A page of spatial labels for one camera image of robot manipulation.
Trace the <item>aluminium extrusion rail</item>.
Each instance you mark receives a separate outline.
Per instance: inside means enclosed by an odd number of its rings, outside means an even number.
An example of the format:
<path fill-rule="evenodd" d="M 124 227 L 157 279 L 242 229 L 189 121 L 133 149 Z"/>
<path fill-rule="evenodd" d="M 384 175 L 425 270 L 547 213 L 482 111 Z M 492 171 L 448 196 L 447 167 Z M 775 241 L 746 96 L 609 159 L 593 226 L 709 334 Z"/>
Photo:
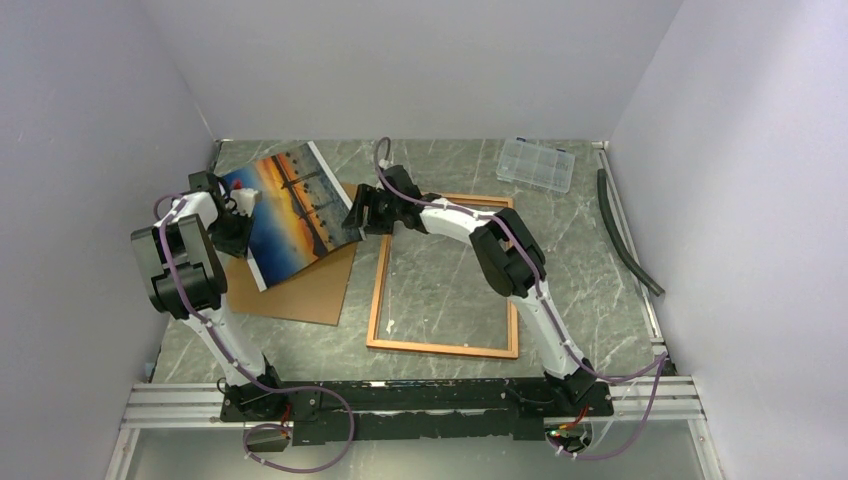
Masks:
<path fill-rule="evenodd" d="M 121 426 L 125 428 L 206 428 L 222 424 L 224 394 L 212 383 L 133 386 Z"/>

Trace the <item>sunset landscape photo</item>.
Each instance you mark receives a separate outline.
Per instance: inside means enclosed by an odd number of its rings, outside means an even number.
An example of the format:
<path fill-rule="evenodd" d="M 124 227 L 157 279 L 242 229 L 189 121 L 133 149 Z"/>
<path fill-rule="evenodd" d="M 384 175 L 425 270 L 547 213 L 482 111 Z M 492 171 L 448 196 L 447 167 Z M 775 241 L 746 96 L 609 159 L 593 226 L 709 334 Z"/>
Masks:
<path fill-rule="evenodd" d="M 363 240 L 360 229 L 343 226 L 352 199 L 312 141 L 254 160 L 223 178 L 230 186 L 261 193 L 246 257 L 260 291 Z"/>

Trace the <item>wooden picture frame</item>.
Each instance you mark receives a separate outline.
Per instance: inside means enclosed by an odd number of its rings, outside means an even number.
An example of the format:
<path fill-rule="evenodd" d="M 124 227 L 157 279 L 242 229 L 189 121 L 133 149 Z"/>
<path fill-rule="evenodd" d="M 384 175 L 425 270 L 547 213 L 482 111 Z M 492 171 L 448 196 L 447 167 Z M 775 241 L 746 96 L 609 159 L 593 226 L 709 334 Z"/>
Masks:
<path fill-rule="evenodd" d="M 469 246 L 400 226 L 381 238 L 370 349 L 515 360 L 515 307 L 494 293 Z"/>

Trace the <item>clear plastic organizer box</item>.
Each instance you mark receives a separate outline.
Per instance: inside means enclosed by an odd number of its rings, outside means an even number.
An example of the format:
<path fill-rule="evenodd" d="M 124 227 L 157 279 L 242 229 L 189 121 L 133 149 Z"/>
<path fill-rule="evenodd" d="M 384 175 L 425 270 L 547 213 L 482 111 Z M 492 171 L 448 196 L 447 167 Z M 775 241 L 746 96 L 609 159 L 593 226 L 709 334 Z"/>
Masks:
<path fill-rule="evenodd" d="M 504 182 L 564 195 L 571 187 L 575 161 L 576 157 L 562 148 L 544 147 L 517 137 L 504 142 L 495 174 Z"/>

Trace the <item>brown backing board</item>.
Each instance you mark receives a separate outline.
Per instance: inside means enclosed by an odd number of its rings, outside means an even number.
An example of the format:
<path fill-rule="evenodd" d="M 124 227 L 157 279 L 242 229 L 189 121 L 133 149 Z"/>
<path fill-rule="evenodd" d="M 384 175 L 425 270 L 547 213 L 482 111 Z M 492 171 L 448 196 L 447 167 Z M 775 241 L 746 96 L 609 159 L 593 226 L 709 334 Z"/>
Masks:
<path fill-rule="evenodd" d="M 229 305 L 238 313 L 335 326 L 357 243 L 336 250 L 265 291 L 258 289 L 246 258 L 232 258 L 225 267 Z"/>

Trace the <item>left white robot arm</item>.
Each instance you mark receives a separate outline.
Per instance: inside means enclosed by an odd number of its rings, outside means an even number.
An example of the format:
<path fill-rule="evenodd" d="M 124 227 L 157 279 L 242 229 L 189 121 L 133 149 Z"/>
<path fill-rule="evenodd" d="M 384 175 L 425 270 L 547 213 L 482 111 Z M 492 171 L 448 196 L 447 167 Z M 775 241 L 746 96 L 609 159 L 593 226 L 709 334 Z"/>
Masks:
<path fill-rule="evenodd" d="M 130 240 L 152 306 L 201 338 L 222 367 L 226 392 L 247 395 L 247 407 L 272 420 L 284 411 L 287 394 L 267 357 L 233 320 L 219 258 L 247 256 L 261 200 L 256 189 L 196 172 L 187 191 L 156 200 L 167 210 L 156 209 L 155 222 L 134 231 Z"/>

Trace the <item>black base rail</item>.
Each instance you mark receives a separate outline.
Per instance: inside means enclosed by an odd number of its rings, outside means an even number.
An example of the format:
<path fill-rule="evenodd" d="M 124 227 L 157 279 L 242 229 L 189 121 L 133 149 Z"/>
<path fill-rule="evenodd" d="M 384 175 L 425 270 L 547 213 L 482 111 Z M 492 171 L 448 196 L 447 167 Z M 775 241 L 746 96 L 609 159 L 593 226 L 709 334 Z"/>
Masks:
<path fill-rule="evenodd" d="M 225 423 L 290 422 L 296 446 L 329 442 L 481 438 L 541 440 L 558 419 L 610 417 L 608 384 L 575 399 L 543 377 L 286 382 L 283 394 L 221 389 Z"/>

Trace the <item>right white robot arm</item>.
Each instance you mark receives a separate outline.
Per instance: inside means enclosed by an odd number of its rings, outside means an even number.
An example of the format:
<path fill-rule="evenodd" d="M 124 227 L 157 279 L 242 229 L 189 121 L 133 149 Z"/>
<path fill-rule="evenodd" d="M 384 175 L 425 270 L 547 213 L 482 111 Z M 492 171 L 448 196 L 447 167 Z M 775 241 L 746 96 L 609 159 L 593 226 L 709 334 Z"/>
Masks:
<path fill-rule="evenodd" d="M 489 287 L 509 300 L 532 335 L 555 410 L 594 410 L 602 384 L 556 311 L 545 256 L 520 215 L 510 207 L 486 212 L 444 196 L 424 194 L 400 165 L 378 168 L 375 186 L 360 184 L 343 224 L 388 235 L 396 224 L 469 246 Z"/>

